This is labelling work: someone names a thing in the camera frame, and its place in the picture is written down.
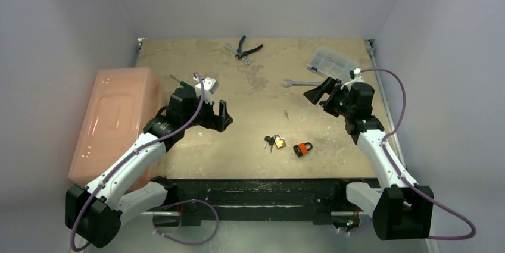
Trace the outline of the black key bunch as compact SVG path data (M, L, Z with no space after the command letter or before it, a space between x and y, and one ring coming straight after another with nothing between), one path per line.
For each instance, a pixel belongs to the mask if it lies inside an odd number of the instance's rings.
M273 145L275 144L275 138L273 136L265 136L264 141L265 141L264 149L269 148L269 152L271 153Z

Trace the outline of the orange black padlock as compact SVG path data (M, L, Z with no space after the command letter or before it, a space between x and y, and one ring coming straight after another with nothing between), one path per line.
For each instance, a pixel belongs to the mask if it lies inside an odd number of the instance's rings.
M298 158L301 158L304 155L308 154L313 149L313 145L310 142L306 142L294 145L292 148L294 150L295 155Z

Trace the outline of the brass padlock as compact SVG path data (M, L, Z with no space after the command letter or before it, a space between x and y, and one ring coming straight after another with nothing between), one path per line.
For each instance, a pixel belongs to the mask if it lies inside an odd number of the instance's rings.
M277 149L281 149L281 148L284 148L286 147L286 142L285 142L285 138L282 137L281 135L274 135L274 143L275 143L275 146L277 147Z

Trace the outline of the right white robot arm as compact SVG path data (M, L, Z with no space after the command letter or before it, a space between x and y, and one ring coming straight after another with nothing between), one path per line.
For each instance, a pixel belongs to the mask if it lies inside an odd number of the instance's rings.
M362 209L381 240L427 238L433 191L418 185L392 151L382 123L372 114L374 94L368 83L343 86L332 78L303 94L326 113L344 118L346 132L369 160L381 187L378 192L367 183L351 182L335 192L334 201L343 210L353 205Z

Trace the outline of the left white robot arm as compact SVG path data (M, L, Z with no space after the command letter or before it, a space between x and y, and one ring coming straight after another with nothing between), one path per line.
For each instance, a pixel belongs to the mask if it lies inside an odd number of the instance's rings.
M194 126L223 132L232 124L227 103L219 102L219 112L203 89L178 88L168 105L147 122L133 145L104 173L85 187L73 185L65 196L65 224L71 229L70 247L80 252L89 245L103 248L128 221L145 210L173 208L183 211L197 199L181 200L177 184L161 176L131 193L133 182L180 141Z

